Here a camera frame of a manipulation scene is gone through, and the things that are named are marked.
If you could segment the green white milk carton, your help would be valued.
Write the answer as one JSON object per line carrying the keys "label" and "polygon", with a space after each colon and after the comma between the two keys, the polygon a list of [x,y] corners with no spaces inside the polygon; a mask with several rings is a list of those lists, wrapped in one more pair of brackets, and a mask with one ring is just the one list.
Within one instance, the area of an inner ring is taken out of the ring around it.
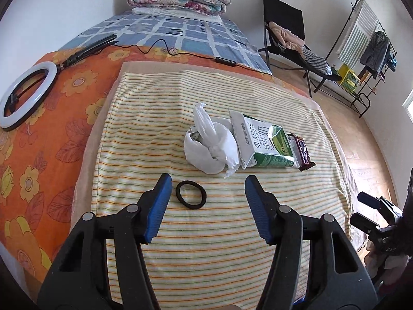
{"label": "green white milk carton", "polygon": [[282,127],[229,110],[242,169],[247,167],[286,168],[295,158]]}

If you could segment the brown chocolate bar wrapper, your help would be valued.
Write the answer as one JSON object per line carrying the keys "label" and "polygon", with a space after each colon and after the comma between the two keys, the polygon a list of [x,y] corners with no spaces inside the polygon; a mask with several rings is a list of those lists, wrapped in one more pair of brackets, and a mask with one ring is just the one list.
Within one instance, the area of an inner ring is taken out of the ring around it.
{"label": "brown chocolate bar wrapper", "polygon": [[293,133],[289,133],[288,142],[290,144],[295,160],[294,167],[303,172],[316,166],[316,163],[314,163],[309,156],[307,144],[302,137],[297,136]]}

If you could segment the blue checkered bed sheet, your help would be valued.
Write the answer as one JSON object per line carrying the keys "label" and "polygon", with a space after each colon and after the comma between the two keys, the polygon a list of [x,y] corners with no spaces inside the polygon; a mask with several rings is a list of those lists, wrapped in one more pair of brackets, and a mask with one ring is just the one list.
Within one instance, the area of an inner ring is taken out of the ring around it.
{"label": "blue checkered bed sheet", "polygon": [[118,45],[168,46],[170,49],[222,57],[256,71],[271,73],[256,47],[233,21],[225,18],[221,22],[207,22],[127,11],[83,31],[62,47],[84,47],[110,34],[117,35]]}

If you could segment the orange floral bed sheet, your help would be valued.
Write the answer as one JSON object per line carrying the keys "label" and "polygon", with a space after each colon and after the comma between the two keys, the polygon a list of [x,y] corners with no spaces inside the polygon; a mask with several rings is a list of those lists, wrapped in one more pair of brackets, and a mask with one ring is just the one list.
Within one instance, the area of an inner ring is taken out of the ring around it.
{"label": "orange floral bed sheet", "polygon": [[1,243],[36,292],[74,220],[75,184],[99,111],[124,62],[223,70],[210,57],[161,48],[110,48],[57,79],[27,121],[1,132]]}

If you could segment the striped garment on chair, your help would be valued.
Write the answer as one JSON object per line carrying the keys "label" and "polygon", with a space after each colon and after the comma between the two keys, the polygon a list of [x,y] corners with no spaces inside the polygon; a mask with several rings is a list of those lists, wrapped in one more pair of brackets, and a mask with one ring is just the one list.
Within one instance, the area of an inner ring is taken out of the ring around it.
{"label": "striped garment on chair", "polygon": [[316,53],[314,53],[310,49],[307,49],[306,47],[303,47],[303,57],[305,62],[312,68],[316,69],[319,73],[325,74],[327,76],[332,75],[332,69],[323,57],[318,56]]}

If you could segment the black drying rack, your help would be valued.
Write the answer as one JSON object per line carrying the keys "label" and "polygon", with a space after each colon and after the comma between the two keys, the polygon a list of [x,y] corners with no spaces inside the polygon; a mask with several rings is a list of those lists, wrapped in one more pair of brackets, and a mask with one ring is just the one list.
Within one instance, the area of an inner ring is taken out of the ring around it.
{"label": "black drying rack", "polygon": [[[351,11],[344,23],[344,26],[339,32],[339,35],[334,41],[334,44],[332,45],[331,49],[328,51],[325,59],[329,62],[332,63],[337,63],[337,66],[333,66],[333,68],[338,72],[339,68],[343,64],[341,61],[339,61],[337,57],[337,49],[339,48],[345,32],[346,32],[346,27],[349,24],[349,21],[351,19],[351,16],[354,12],[355,6],[358,3],[359,0],[356,0],[353,4],[351,4]],[[387,34],[384,26],[379,20],[379,24],[375,30],[377,31],[383,31],[387,37],[390,40],[390,36]],[[391,40],[391,53],[395,56],[395,59],[397,57],[397,50],[393,46]],[[384,66],[382,69],[381,74],[377,76],[376,79],[373,79],[372,75],[366,71],[365,67],[360,63],[360,60],[358,63],[354,66],[352,69],[354,73],[358,76],[360,79],[359,86],[356,88],[354,93],[350,94],[348,93],[340,84],[339,82],[333,82],[333,81],[323,81],[322,79],[314,83],[314,92],[322,92],[327,96],[332,97],[333,99],[339,101],[339,103],[345,105],[346,107],[350,108],[356,114],[358,115],[359,118],[362,118],[367,111],[371,108],[371,98],[372,96],[376,95],[377,93],[377,88],[379,85],[385,83],[386,81],[386,74],[391,71],[388,66]]]}

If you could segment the green striped hanging towel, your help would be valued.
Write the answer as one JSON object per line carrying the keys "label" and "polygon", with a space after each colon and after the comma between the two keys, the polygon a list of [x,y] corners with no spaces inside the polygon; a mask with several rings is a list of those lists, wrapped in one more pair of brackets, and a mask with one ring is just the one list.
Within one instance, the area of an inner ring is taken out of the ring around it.
{"label": "green striped hanging towel", "polygon": [[359,0],[337,49],[339,61],[353,69],[375,33],[379,19],[366,0]]}

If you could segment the beige cloth on chair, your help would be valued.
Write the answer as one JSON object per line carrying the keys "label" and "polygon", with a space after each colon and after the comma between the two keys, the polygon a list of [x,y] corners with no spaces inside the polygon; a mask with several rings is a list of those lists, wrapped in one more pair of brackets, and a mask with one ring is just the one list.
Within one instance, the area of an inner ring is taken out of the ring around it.
{"label": "beige cloth on chair", "polygon": [[276,39],[280,42],[280,44],[283,47],[303,54],[303,47],[305,45],[305,41],[302,40],[300,37],[293,34],[290,30],[279,26],[275,22],[269,23],[269,29],[271,30],[273,35],[275,35]]}

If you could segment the dark hanging clothes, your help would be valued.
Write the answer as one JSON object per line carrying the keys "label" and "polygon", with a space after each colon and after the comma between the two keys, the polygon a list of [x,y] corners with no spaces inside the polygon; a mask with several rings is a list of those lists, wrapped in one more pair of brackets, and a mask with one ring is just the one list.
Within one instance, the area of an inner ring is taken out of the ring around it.
{"label": "dark hanging clothes", "polygon": [[360,63],[365,67],[373,79],[381,74],[386,65],[392,71],[396,71],[397,60],[391,53],[391,43],[383,31],[373,33],[365,52],[360,58]]}

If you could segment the white plastic bag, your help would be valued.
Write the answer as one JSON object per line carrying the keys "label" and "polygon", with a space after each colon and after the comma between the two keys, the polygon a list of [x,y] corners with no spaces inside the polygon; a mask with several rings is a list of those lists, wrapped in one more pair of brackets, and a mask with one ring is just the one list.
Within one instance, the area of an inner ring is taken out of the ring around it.
{"label": "white plastic bag", "polygon": [[225,172],[232,176],[240,167],[239,151],[232,124],[227,118],[213,118],[205,103],[193,108],[194,124],[186,131],[184,154],[195,168],[208,175]]}

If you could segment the yellow crate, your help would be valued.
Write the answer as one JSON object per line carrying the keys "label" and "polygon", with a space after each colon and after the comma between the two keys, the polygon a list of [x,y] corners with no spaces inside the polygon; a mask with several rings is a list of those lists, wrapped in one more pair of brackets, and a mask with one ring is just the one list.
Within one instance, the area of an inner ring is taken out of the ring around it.
{"label": "yellow crate", "polygon": [[341,76],[341,81],[339,84],[350,94],[354,93],[356,88],[359,86],[360,79],[354,73],[354,71],[347,66],[342,64],[338,70],[339,75]]}

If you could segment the black folding chair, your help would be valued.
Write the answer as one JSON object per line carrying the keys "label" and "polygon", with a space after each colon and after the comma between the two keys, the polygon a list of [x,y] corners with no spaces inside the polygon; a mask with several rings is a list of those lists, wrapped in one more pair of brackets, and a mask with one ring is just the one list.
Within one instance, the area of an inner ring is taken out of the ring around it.
{"label": "black folding chair", "polygon": [[341,76],[331,67],[324,57],[309,49],[305,42],[303,12],[280,0],[263,0],[264,47],[259,52],[265,54],[268,67],[270,55],[278,55],[293,62],[295,71],[303,71],[307,79],[309,94],[313,93],[313,82],[309,74],[321,77],[323,81],[341,81]]}

